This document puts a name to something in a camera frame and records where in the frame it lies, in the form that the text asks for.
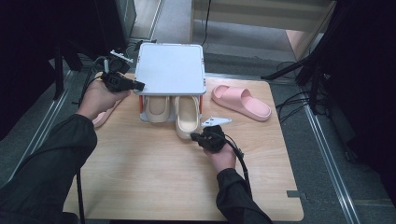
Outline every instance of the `black sleeve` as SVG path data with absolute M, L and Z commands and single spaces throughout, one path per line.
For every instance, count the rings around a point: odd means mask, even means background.
M 76 171 L 96 147 L 92 122 L 72 115 L 0 188 L 0 223 L 57 223 Z
M 216 204 L 230 223 L 273 223 L 248 196 L 248 185 L 235 169 L 221 171 L 218 181 Z

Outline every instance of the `person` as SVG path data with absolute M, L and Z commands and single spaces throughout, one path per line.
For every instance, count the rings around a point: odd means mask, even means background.
M 91 83 L 77 112 L 55 125 L 0 188 L 0 223 L 59 223 L 74 176 L 97 144 L 92 120 L 130 94 L 110 92 L 100 80 Z M 218 171 L 221 213 L 231 223 L 272 223 L 249 198 L 244 179 L 235 171 L 232 148 L 227 144 L 220 153 L 204 152 Z

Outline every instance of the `wooden tabletop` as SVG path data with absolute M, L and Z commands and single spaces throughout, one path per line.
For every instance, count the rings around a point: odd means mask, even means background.
M 219 84 L 243 87 L 267 103 L 271 118 L 259 122 L 210 99 Z M 230 118 L 222 125 L 245 153 L 254 201 L 272 219 L 304 216 L 274 100 L 264 81 L 206 78 L 202 121 Z M 131 94 L 96 130 L 98 145 L 81 170 L 86 218 L 133 220 L 224 220 L 216 207 L 216 171 L 196 142 L 177 137 L 175 123 L 149 123 L 139 117 L 138 96 Z M 242 168 L 237 162 L 237 172 Z M 78 214 L 76 183 L 64 211 Z

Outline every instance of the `footwear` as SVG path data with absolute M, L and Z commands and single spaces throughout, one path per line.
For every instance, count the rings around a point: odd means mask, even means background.
M 148 121 L 153 123 L 165 122 L 169 118 L 169 96 L 147 96 L 145 112 Z
M 190 133 L 195 133 L 201 127 L 199 101 L 195 96 L 175 97 L 176 132 L 182 139 L 191 139 Z
M 254 98 L 248 89 L 219 85 L 213 89 L 212 99 L 219 105 L 258 121 L 265 121 L 271 115 L 271 108 Z
M 110 117 L 111 113 L 113 112 L 113 110 L 117 107 L 117 105 L 121 102 L 122 100 L 117 101 L 113 107 L 111 107 L 110 109 L 108 109 L 106 112 L 102 112 L 98 115 L 98 117 L 96 117 L 96 119 L 94 119 L 92 121 L 93 123 L 93 127 L 94 128 L 99 128 L 100 126 L 102 126 L 106 120 L 108 119 L 108 117 Z

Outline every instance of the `gray floor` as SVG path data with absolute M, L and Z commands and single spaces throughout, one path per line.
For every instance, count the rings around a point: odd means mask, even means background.
M 163 43 L 188 43 L 189 11 L 189 1 L 164 0 L 149 39 Z M 194 27 L 193 43 L 201 44 L 203 22 L 195 21 Z M 207 31 L 204 50 L 205 70 L 209 76 L 259 80 L 260 76 L 270 75 L 288 65 L 283 62 L 295 60 L 283 30 L 210 22 Z M 49 120 L 49 126 L 76 110 L 72 102 L 78 99 L 86 73 L 85 69 L 69 74 L 71 85 L 66 87 L 64 104 L 57 116 Z M 290 73 L 270 82 L 276 105 L 300 92 L 301 88 L 309 88 L 309 84 L 306 87 L 295 85 L 294 76 Z M 19 158 L 35 138 L 41 120 L 49 109 L 53 109 L 53 93 L 53 87 L 49 88 L 0 142 L 0 185 L 7 182 Z M 298 106 L 286 106 L 278 115 L 283 117 Z M 364 164 L 346 160 L 344 145 L 330 118 L 312 116 L 310 110 L 304 108 L 282 122 L 281 128 L 304 209 L 304 219 L 295 223 L 396 223 L 396 210 L 378 175 Z M 330 166 L 329 161 L 333 161 L 335 166 Z M 334 179 L 331 172 L 338 173 L 339 179 Z M 352 207 L 345 207 L 339 200 L 344 196 L 350 197 Z M 105 224 L 109 221 L 88 220 L 87 223 Z

